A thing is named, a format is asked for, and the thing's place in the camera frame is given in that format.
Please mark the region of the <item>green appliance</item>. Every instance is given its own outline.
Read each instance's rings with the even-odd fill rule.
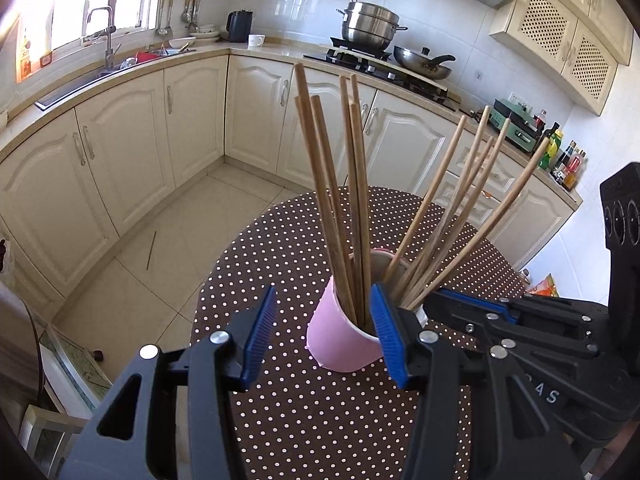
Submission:
[[[522,152],[532,154],[540,136],[536,130],[536,120],[527,114],[522,106],[506,99],[496,99],[494,109],[489,115],[490,124],[500,131],[507,118],[511,120],[507,140]]]

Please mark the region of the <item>drawer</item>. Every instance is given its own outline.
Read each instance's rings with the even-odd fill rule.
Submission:
[[[453,192],[455,191],[459,180],[460,178],[450,171],[445,172],[444,177],[442,178],[442,182],[440,183],[440,187],[438,188],[433,199],[433,202],[443,208],[447,208],[447,206],[449,206],[449,203],[451,202]],[[460,205],[460,208],[458,208],[458,211],[456,211],[456,214],[462,212],[465,204],[466,198],[462,201],[462,204]],[[491,216],[491,213],[494,212],[494,209],[496,209],[499,205],[500,202],[498,202],[495,198],[481,193],[478,197],[478,200],[476,201],[476,205],[472,209],[471,213],[469,214],[469,218],[466,221],[476,229],[479,229],[480,226],[487,221],[489,216]]]
[[[453,158],[449,163],[449,167],[447,168],[448,171],[457,176],[462,174],[462,170],[465,167],[473,141],[474,136],[465,130],[460,137],[460,142],[458,143],[456,151],[453,154]],[[486,142],[483,141],[478,148],[478,155],[476,156],[481,155],[485,146]],[[522,171],[523,167],[515,160],[509,158],[504,153],[499,153],[483,189],[496,200],[501,202]]]

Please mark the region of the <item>blue gripper pad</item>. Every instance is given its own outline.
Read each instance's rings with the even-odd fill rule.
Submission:
[[[379,283],[371,287],[370,310],[389,376],[400,388],[407,388],[412,377],[406,366],[406,358],[409,348],[420,333],[420,323],[413,312],[405,310],[404,312],[413,317],[415,325],[407,323],[401,315],[402,312],[399,312],[400,309],[388,304]]]
[[[453,290],[449,290],[448,288],[440,288],[438,290],[438,293],[452,300],[459,301],[460,303],[466,303],[472,306],[476,306],[478,308],[482,308],[483,310],[486,310],[488,312],[495,312],[496,314],[501,314],[508,323],[511,323],[511,324],[518,323],[518,320],[515,319],[509,313],[509,309],[501,303],[494,303],[493,301],[481,300],[480,298],[474,298],[473,296],[461,294],[460,292],[454,292]]]
[[[240,384],[248,390],[258,378],[264,354],[269,345],[269,338],[276,321],[276,288],[270,286],[258,306],[258,314],[244,345],[244,359]]]

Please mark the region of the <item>white mug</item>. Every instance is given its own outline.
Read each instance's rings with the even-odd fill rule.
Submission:
[[[262,46],[263,43],[263,34],[249,34],[249,46]]]

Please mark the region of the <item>polka dot tablecloth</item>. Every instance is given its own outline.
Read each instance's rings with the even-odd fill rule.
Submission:
[[[348,194],[341,189],[348,213]],[[373,248],[395,250],[420,205],[409,193],[371,187]],[[407,254],[411,260],[434,230],[443,209],[433,204]],[[467,224],[445,263],[471,239]],[[398,479],[416,415],[418,394],[389,378],[384,362],[352,374],[325,370],[305,349],[306,326],[330,276],[314,193],[274,206],[249,225],[222,254],[200,291],[191,342],[224,328],[240,308],[273,283],[277,324],[262,373],[252,390],[232,395],[232,409],[249,479]],[[487,241],[445,286],[487,300],[520,297],[516,272]],[[430,322],[457,346],[471,336]],[[454,478],[466,479],[471,405],[460,389],[460,427]]]

